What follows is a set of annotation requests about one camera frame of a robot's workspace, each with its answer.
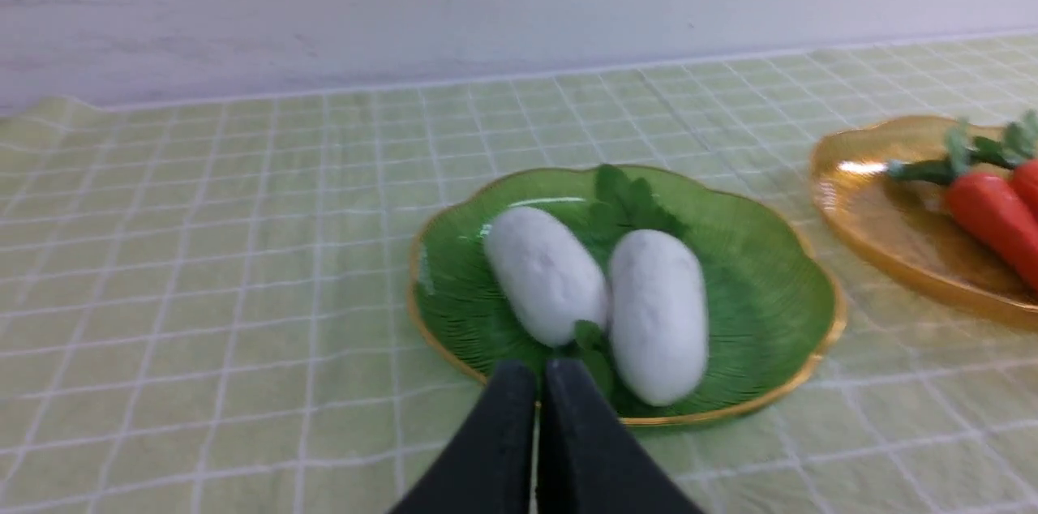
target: amber glass plate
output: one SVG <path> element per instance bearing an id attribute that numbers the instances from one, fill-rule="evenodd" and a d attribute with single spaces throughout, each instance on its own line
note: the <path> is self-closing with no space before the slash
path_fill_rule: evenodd
<path id="1" fill-rule="evenodd" d="M 943 137 L 955 125 L 905 116 L 822 138 L 811 158 L 815 206 L 851 250 L 898 282 L 941 303 L 1038 329 L 1034 293 L 952 221 L 944 191 L 884 174 L 886 160 L 943 156 Z M 1001 128 L 973 129 L 972 135 L 1002 134 Z"/>

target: toy carrot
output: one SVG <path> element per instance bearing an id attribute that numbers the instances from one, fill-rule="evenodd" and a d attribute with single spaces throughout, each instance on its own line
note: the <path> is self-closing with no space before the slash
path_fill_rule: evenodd
<path id="1" fill-rule="evenodd" d="M 1038 114 L 1028 111 L 1021 123 L 1006 127 L 1002 142 L 985 137 L 974 138 L 974 160 L 1009 169 L 1009 186 L 1013 188 L 1031 214 L 1038 218 Z"/>
<path id="2" fill-rule="evenodd" d="M 1000 175 L 971 170 L 966 128 L 949 130 L 948 157 L 905 164 L 892 161 L 886 173 L 899 182 L 930 182 L 948 188 L 945 204 L 957 225 L 1009 264 L 1038 291 L 1038 219 Z"/>

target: white wall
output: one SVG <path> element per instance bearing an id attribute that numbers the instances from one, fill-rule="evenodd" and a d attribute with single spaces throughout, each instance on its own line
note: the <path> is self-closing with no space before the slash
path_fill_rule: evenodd
<path id="1" fill-rule="evenodd" d="M 0 112 L 1038 26 L 1038 0 L 0 0 Z"/>

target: green checkered tablecloth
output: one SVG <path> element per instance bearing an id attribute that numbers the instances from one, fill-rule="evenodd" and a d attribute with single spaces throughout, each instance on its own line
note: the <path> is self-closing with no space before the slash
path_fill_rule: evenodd
<path id="1" fill-rule="evenodd" d="M 813 211 L 819 136 L 1038 105 L 1038 36 L 0 121 L 0 514 L 384 512 L 480 389 L 408 322 L 419 225 L 639 162 L 786 215 L 850 325 L 808 384 L 638 433 L 708 511 L 1038 513 L 1038 336 L 894 286 Z"/>

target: white oval object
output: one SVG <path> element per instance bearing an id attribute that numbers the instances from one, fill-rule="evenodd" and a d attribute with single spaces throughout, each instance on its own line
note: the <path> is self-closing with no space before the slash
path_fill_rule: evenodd
<path id="1" fill-rule="evenodd" d="M 541 344 L 569 344 L 580 320 L 606 328 L 605 275 L 573 233 L 548 212 L 506 210 L 491 222 L 483 248 L 516 318 Z"/>
<path id="2" fill-rule="evenodd" d="M 617 372 L 646 404 L 662 407 L 691 393 L 708 356 L 703 268 L 682 241 L 633 231 L 609 259 L 609 342 Z"/>

